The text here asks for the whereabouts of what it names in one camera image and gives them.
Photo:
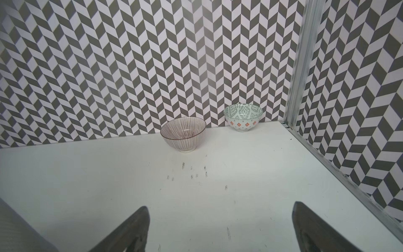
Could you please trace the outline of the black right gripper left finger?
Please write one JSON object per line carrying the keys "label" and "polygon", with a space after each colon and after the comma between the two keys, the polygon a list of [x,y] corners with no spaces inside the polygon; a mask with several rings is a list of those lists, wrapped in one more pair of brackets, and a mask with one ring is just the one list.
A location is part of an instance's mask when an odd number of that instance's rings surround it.
{"label": "black right gripper left finger", "polygon": [[149,227],[149,210],[146,206],[142,206],[90,251],[144,252]]}

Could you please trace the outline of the glass jar with mung beans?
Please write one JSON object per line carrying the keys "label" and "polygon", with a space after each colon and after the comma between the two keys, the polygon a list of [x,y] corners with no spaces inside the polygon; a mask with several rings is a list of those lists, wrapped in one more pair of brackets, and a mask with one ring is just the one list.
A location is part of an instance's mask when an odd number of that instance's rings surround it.
{"label": "glass jar with mung beans", "polygon": [[2,252],[56,252],[58,249],[1,200]]}

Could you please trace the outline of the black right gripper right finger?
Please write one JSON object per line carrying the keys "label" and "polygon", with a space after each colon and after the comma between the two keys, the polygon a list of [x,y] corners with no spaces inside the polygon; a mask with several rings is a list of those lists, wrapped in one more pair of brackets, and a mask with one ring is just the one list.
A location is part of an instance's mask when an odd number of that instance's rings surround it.
{"label": "black right gripper right finger", "polygon": [[360,251],[302,202],[294,203],[292,222],[302,252]]}

